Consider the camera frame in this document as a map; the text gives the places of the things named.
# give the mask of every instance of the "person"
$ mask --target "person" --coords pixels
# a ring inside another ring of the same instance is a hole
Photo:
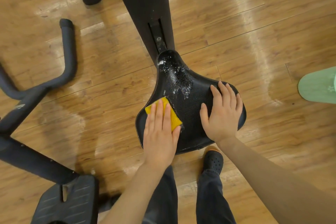
[[[211,86],[213,107],[210,117],[205,104],[200,116],[207,136],[236,165],[279,224],[335,224],[335,198],[318,190],[291,172],[257,154],[236,138],[243,103],[227,83]],[[170,106],[152,104],[146,120],[139,167],[124,193],[102,224],[175,224],[177,190],[171,167],[180,127],[171,132]],[[223,197],[219,174],[223,167],[220,152],[205,154],[198,179],[196,217],[198,224],[236,223]]]

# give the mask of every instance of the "dark pants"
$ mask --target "dark pants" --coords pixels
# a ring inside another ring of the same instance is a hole
[[[219,175],[204,170],[198,180],[197,224],[235,224],[229,204],[223,197]],[[177,189],[169,166],[149,201],[142,224],[177,224]]]

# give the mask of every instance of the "black crocs shoe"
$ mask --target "black crocs shoe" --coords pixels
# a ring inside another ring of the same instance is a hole
[[[209,150],[203,160],[203,171],[210,169],[218,173],[221,173],[224,165],[224,159],[220,152],[215,150]]]

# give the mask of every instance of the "gym machine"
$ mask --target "gym machine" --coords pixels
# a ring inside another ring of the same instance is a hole
[[[83,0],[94,5],[101,0]],[[168,0],[123,0],[149,55],[157,68],[157,82],[152,96],[145,106],[166,96],[183,122],[176,154],[193,151],[213,143],[205,134],[199,118],[199,108],[206,103],[210,114],[212,94],[210,85],[217,81],[191,71],[174,50],[174,37]],[[74,27],[71,21],[61,19],[65,71],[51,81],[31,89],[19,91],[0,67],[0,87],[11,98],[20,102],[0,121],[0,159],[42,178],[55,182],[40,198],[32,224],[88,223],[95,224],[99,209],[108,210],[119,195],[99,203],[99,182],[92,175],[80,175],[75,171],[38,153],[11,138],[12,132],[29,115],[33,108],[51,90],[69,82],[76,73],[76,48]],[[237,94],[237,89],[230,85]],[[146,114],[144,108],[137,115],[135,126],[140,144]],[[246,120],[243,107],[238,129]],[[66,200],[62,196],[67,188]]]

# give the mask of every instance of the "sponge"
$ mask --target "sponge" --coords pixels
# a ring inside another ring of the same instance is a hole
[[[165,109],[167,103],[169,103],[168,99],[166,97],[161,98],[163,102],[163,115],[165,114]],[[147,114],[151,113],[151,105],[145,107],[145,111]],[[170,108],[170,121],[171,121],[171,130],[173,131],[177,126],[182,124],[182,121],[178,118],[176,113],[174,112],[173,108]]]

